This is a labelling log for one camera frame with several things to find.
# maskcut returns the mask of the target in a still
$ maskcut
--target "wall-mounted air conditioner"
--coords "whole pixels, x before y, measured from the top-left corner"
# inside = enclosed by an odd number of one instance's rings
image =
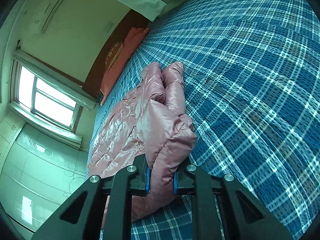
[[[39,32],[44,33],[55,11],[63,0],[44,0],[40,6],[36,19]]]

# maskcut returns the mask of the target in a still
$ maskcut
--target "blue plaid bedspread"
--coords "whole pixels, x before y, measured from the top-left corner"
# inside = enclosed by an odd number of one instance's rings
[[[320,23],[306,0],[189,0],[159,18],[96,117],[93,138],[142,68],[185,66],[190,155],[232,173],[298,239],[320,210]],[[132,224],[132,239],[192,239],[191,203]]]

